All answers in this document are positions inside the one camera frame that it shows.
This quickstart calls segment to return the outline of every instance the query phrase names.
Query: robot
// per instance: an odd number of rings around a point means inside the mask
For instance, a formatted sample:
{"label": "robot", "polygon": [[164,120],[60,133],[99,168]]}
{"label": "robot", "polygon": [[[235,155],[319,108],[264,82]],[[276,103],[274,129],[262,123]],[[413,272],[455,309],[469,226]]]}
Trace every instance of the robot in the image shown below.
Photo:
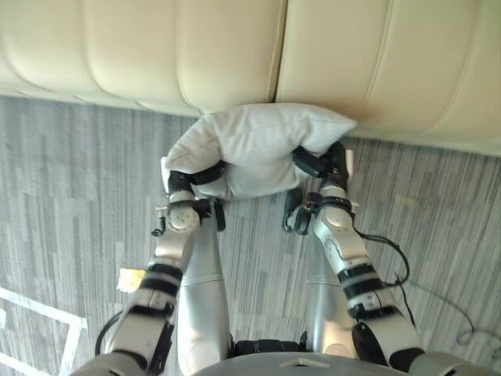
{"label": "robot", "polygon": [[197,197],[193,189],[220,179],[221,161],[194,174],[170,172],[168,204],[158,208],[158,242],[146,275],[112,328],[105,353],[72,375],[161,374],[176,308],[178,362],[185,376],[494,374],[454,356],[424,352],[353,226],[346,155],[339,142],[321,156],[301,146],[292,153],[296,166],[321,179],[318,192],[303,199],[299,189],[291,190],[284,205],[283,229],[315,238],[306,330],[299,342],[232,339],[217,242],[224,210],[219,200]]}

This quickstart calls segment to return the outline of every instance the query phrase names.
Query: gray carpet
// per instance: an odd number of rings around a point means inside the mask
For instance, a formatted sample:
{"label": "gray carpet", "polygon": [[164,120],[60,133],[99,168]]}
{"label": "gray carpet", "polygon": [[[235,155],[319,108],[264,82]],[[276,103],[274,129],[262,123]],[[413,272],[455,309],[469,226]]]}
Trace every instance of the gray carpet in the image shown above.
{"label": "gray carpet", "polygon": [[[127,298],[120,267],[142,268],[162,202],[159,160],[193,119],[137,110],[0,99],[0,287],[85,318],[74,366]],[[346,139],[355,151],[357,225],[396,240],[411,280],[444,295],[479,327],[501,334],[501,160]],[[308,242],[280,230],[284,195],[233,203],[220,236],[236,339],[297,340],[305,312]],[[403,271],[368,244],[383,278]],[[501,371],[499,340],[456,336],[454,308],[405,286],[429,350]],[[395,292],[401,302],[402,294]],[[0,352],[57,375],[69,326],[0,299]],[[5,323],[2,319],[5,312]],[[20,374],[0,364],[1,375]],[[177,374],[175,351],[168,372]]]}

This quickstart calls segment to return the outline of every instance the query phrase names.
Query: black cable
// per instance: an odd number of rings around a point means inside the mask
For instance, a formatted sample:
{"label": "black cable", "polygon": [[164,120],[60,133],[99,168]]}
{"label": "black cable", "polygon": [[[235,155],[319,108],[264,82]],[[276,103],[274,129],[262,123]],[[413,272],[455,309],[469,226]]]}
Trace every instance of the black cable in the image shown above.
{"label": "black cable", "polygon": [[[475,327],[475,325],[473,323],[473,320],[470,318],[470,316],[468,316],[468,313],[464,309],[462,309],[461,307],[459,307],[452,300],[447,299],[446,297],[440,295],[439,293],[437,293],[437,292],[435,292],[433,290],[430,290],[429,288],[424,287],[424,286],[422,286],[422,285],[414,282],[413,280],[409,280],[408,282],[409,282],[409,284],[413,285],[414,287],[417,287],[417,288],[419,288],[422,291],[426,291],[428,294],[433,295],[435,298],[438,298],[438,299],[442,300],[444,303],[446,303],[449,306],[453,307],[456,311],[458,311],[459,313],[461,313],[461,315],[466,319],[466,321],[468,322],[469,328],[465,329],[463,331],[460,331],[457,334],[457,336],[456,336],[456,343],[458,345],[460,345],[460,346],[467,346],[467,345],[469,345],[471,343],[471,340],[472,340],[473,336],[476,333],[483,333],[483,334],[489,335],[490,337],[493,337],[493,338],[495,338],[495,339],[497,339],[498,341],[501,342],[501,335],[498,335],[494,331],[491,331],[491,330],[483,328],[483,327]],[[496,347],[492,351],[491,358],[493,360],[500,360],[501,359],[501,346]]]}
{"label": "black cable", "polygon": [[384,282],[384,284],[387,287],[395,287],[395,286],[402,286],[405,282],[407,282],[407,280],[409,279],[409,276],[410,276],[410,264],[409,264],[409,260],[407,259],[407,256],[405,256],[405,253],[402,251],[402,249],[400,249],[398,244],[396,244],[395,242],[389,240],[388,238],[382,237],[380,235],[371,235],[368,233],[362,233],[362,232],[358,231],[355,227],[355,213],[353,213],[353,212],[351,213],[351,224],[353,225],[353,230],[360,237],[362,237],[363,239],[370,240],[370,241],[376,241],[378,243],[387,244],[390,247],[392,247],[393,249],[395,249],[397,251],[397,253],[400,255],[400,257],[402,258],[402,261],[404,262],[404,265],[405,265],[405,276],[401,280],[397,277],[397,280],[394,283]]}
{"label": "black cable", "polygon": [[108,330],[115,324],[118,319],[120,318],[120,315],[122,314],[122,311],[119,313],[116,313],[113,317],[111,317],[106,324],[104,324],[103,329],[99,332],[99,335],[97,336],[96,339],[96,346],[94,347],[94,355],[98,356],[101,355],[101,345],[103,343],[103,338],[105,334],[108,332]]}
{"label": "black cable", "polygon": [[[397,282],[399,282],[400,277],[398,276],[397,273],[395,273],[395,275],[397,277]],[[404,298],[405,308],[407,309],[407,313],[409,314],[410,322],[413,324],[414,327],[416,327],[416,321],[414,320],[413,311],[410,309],[409,302],[407,301],[407,294],[405,293],[404,287],[402,286],[402,284],[399,284],[398,286],[400,287],[400,291],[402,292],[402,296]]]}

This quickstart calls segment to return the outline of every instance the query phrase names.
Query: beige couch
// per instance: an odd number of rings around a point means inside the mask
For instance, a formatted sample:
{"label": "beige couch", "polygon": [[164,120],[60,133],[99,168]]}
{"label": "beige couch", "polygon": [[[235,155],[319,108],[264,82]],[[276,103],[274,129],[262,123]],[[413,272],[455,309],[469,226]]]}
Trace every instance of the beige couch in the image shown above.
{"label": "beige couch", "polygon": [[200,116],[302,102],[501,155],[501,0],[0,0],[0,95]]}

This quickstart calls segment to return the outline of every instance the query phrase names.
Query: white pillow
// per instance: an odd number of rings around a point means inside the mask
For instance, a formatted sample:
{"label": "white pillow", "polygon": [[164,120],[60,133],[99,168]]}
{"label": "white pillow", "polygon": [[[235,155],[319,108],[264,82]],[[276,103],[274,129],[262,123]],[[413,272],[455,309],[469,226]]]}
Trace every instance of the white pillow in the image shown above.
{"label": "white pillow", "polygon": [[193,174],[225,161],[225,176],[198,186],[201,193],[231,200],[289,190],[307,177],[292,161],[294,149],[323,154],[354,127],[352,119],[299,103],[248,104],[206,114],[162,158],[164,184],[168,170]]}

